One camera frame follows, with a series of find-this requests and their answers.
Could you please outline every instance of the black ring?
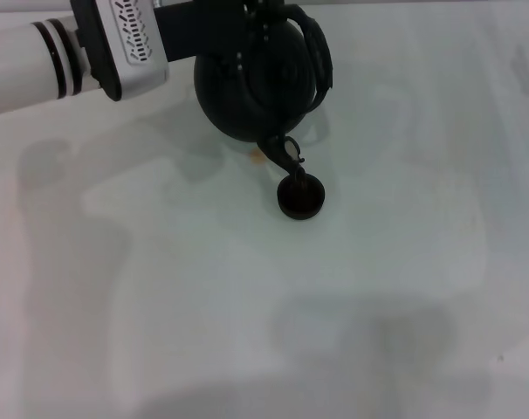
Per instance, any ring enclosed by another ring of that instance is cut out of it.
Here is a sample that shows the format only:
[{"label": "black ring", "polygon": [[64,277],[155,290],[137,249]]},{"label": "black ring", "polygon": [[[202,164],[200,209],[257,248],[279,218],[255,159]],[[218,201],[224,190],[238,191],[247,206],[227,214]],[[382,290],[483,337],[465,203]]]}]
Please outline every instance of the black ring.
[{"label": "black ring", "polygon": [[71,65],[73,84],[72,96],[76,96],[82,92],[82,71],[80,70],[79,58],[72,47],[71,39],[69,38],[69,34],[66,32],[63,24],[61,24],[58,19],[49,19],[47,22],[53,25],[65,47],[66,56],[69,58],[69,64]]},{"label": "black ring", "polygon": [[45,44],[47,45],[49,55],[52,56],[53,67],[55,68],[55,74],[57,75],[58,83],[57,99],[63,99],[66,96],[65,70],[63,69],[63,62],[61,61],[61,57],[58,55],[55,41],[53,41],[51,33],[49,33],[44,24],[42,24],[41,22],[36,22],[33,23],[33,25],[38,28],[39,33],[41,34],[42,38],[45,41]]}]

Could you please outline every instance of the white table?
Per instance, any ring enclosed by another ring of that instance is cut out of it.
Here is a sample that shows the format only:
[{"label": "white table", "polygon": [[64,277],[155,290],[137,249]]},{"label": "white table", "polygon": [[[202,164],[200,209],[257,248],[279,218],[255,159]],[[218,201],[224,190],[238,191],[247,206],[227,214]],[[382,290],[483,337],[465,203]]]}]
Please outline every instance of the white table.
[{"label": "white table", "polygon": [[311,221],[193,60],[0,116],[0,418],[529,418],[529,4],[308,11]]}]

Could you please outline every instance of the black kettle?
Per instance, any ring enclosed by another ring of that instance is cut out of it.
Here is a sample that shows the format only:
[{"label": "black kettle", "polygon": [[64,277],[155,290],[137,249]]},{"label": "black kettle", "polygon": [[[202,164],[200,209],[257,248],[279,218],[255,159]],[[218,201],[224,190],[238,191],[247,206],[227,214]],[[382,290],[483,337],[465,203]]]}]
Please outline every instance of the black kettle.
[{"label": "black kettle", "polygon": [[278,186],[280,208],[291,218],[308,219],[320,211],[325,189],[301,167],[299,145],[286,134],[332,88],[330,51],[317,22],[297,5],[255,2],[245,13],[248,36],[235,58],[197,56],[196,95],[220,131],[257,143],[288,172]]}]

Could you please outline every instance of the black stripe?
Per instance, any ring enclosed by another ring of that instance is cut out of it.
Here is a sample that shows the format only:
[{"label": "black stripe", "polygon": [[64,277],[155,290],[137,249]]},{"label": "black stripe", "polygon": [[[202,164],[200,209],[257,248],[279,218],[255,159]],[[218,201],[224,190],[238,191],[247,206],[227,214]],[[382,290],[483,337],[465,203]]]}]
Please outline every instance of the black stripe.
[{"label": "black stripe", "polygon": [[57,99],[63,99],[66,96],[66,78],[65,70],[63,69],[63,63],[61,57],[58,55],[57,46],[55,41],[53,41],[51,33],[47,30],[44,24],[41,22],[36,22],[33,24],[38,28],[39,33],[47,45],[49,54],[52,56],[53,67],[55,68],[55,74],[57,75],[58,83],[58,97]]},{"label": "black stripe", "polygon": [[69,64],[71,65],[72,83],[74,84],[72,96],[76,96],[82,92],[82,71],[80,70],[79,58],[72,47],[71,39],[69,34],[66,33],[63,24],[58,19],[49,19],[47,22],[53,25],[65,47],[66,56],[69,58]]}]

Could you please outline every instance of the small orange object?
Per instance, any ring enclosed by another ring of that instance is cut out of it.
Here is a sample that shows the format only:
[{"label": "small orange object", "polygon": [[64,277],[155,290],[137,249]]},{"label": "small orange object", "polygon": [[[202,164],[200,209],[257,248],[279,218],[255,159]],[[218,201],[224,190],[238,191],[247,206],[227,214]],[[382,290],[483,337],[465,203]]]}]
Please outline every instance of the small orange object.
[{"label": "small orange object", "polygon": [[257,165],[265,164],[268,161],[265,154],[259,148],[252,150],[249,153],[249,157],[251,158],[251,162]]}]

